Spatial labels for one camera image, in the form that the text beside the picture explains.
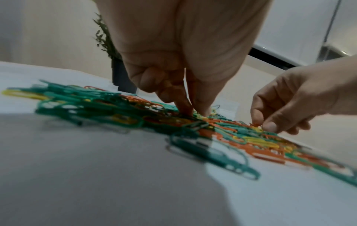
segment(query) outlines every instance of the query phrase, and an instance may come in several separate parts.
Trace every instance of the yellow paper clip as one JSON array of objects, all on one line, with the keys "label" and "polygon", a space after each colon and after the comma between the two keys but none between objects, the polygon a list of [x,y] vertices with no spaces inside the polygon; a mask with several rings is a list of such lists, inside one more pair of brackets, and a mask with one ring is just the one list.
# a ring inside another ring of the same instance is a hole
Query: yellow paper clip
[{"label": "yellow paper clip", "polygon": [[17,97],[36,99],[36,100],[41,100],[41,101],[48,99],[47,96],[44,96],[42,94],[25,92],[25,91],[21,91],[21,90],[17,90],[17,89],[6,89],[6,90],[2,91],[1,93],[6,96],[17,96]]}]

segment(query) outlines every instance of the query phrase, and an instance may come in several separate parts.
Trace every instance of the white table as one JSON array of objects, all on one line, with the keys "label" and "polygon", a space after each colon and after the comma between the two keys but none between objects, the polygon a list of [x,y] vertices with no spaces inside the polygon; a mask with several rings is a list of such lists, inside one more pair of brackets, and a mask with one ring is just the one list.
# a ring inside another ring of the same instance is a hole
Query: white table
[{"label": "white table", "polygon": [[[29,87],[39,83],[38,79],[104,89],[110,84],[78,71],[0,62],[1,90]],[[30,114],[36,103],[0,96],[0,191],[11,193],[0,194],[0,225],[118,225],[123,219],[121,225],[356,225],[357,188],[319,171],[250,158],[250,165],[261,172],[261,178],[252,181],[212,164],[168,153],[162,134],[140,130],[122,134],[85,127],[49,129],[45,116]],[[62,143],[54,139],[58,136]],[[31,145],[36,146],[33,152]],[[148,151],[155,153],[155,158]],[[125,160],[119,154],[125,154]],[[128,164],[136,161],[134,156],[145,156],[140,166]],[[12,164],[7,165],[4,159]],[[108,176],[109,172],[121,176]],[[126,178],[124,184],[129,184],[125,194],[118,177]],[[97,202],[97,209],[92,202]]]}]

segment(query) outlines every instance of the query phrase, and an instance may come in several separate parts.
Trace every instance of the black pot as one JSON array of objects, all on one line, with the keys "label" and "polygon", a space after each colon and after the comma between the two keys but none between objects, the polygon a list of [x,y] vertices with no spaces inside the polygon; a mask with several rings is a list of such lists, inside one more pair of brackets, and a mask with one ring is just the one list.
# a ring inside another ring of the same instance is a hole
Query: black pot
[{"label": "black pot", "polygon": [[130,81],[124,63],[120,59],[112,59],[112,80],[118,91],[136,93],[137,87]]}]

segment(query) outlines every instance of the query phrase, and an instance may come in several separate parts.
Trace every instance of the hand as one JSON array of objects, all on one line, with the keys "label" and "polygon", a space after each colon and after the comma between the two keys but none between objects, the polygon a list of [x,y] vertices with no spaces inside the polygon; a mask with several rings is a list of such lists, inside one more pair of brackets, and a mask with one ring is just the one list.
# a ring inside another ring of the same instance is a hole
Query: hand
[{"label": "hand", "polygon": [[322,114],[357,114],[357,56],[287,70],[253,97],[253,124],[280,133],[309,130]]},{"label": "hand", "polygon": [[272,0],[97,0],[132,82],[202,115],[234,76]]}]

